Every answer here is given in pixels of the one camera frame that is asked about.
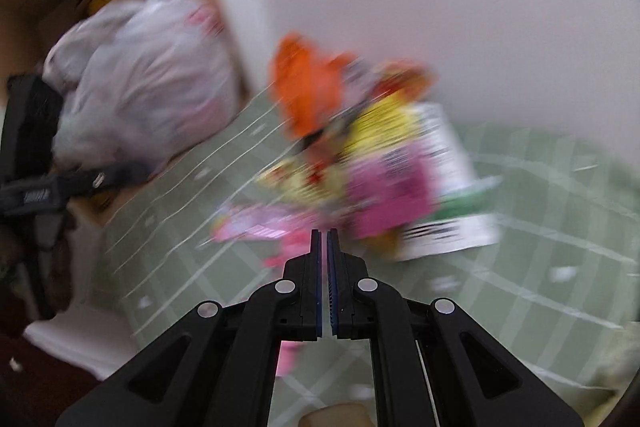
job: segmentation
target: brown object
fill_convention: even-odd
[[[298,427],[374,427],[361,403],[339,403],[305,414]]]
[[[23,338],[0,335],[0,380],[16,409],[36,425],[53,427],[62,412],[96,385],[84,369],[58,360]]]

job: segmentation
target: yellow package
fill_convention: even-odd
[[[287,158],[262,172],[256,182],[283,194],[290,203],[317,207],[344,194],[341,169],[334,165],[318,171],[298,158]]]
[[[417,116],[407,109],[398,92],[373,103],[351,124],[342,159],[360,157],[417,137],[420,129]]]

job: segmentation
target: orange bag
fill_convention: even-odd
[[[343,64],[340,57],[321,57],[299,34],[290,33],[280,41],[271,68],[271,89],[295,138],[321,130],[340,110]]]

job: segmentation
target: snack package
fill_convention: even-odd
[[[423,100],[436,80],[433,71],[411,60],[383,62],[377,66],[376,74],[373,99],[400,92],[407,102]]]
[[[300,211],[286,204],[254,204],[223,208],[213,223],[214,241],[282,239],[300,229],[322,225],[316,212]]]
[[[402,95],[373,103],[351,125],[342,151],[353,235],[379,235],[431,210],[418,120]]]
[[[310,229],[299,229],[287,233],[280,240],[280,252],[264,260],[267,268],[284,268],[285,263],[309,252]]]
[[[276,190],[289,203],[318,208],[344,195],[344,174],[336,165],[309,165],[294,156],[262,172],[256,182]]]
[[[282,341],[276,365],[276,377],[286,377],[296,368],[296,353],[300,349],[299,342]]]
[[[484,209],[484,198],[499,178],[478,180],[440,104],[415,103],[411,110],[419,121],[421,158],[435,206],[405,227],[396,261],[497,243],[500,228]]]
[[[342,106],[341,63],[326,60],[302,36],[281,41],[271,67],[271,92],[280,102],[290,134],[302,138],[322,129]]]
[[[356,239],[378,235],[429,214],[427,179],[415,142],[352,160],[346,169]]]

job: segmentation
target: pink object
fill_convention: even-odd
[[[280,253],[264,260],[264,265],[269,268],[283,266],[285,263],[309,252],[311,245],[311,229],[299,229],[287,233],[280,240]]]
[[[288,375],[296,367],[296,350],[295,342],[282,341],[280,343],[280,354],[278,355],[278,365],[276,366],[276,377],[284,377]]]
[[[214,241],[282,239],[300,229],[316,229],[319,224],[320,217],[315,212],[300,212],[286,204],[232,206],[220,212],[212,235]]]
[[[356,239],[378,235],[428,214],[431,202],[414,142],[354,159],[348,167],[347,195]]]

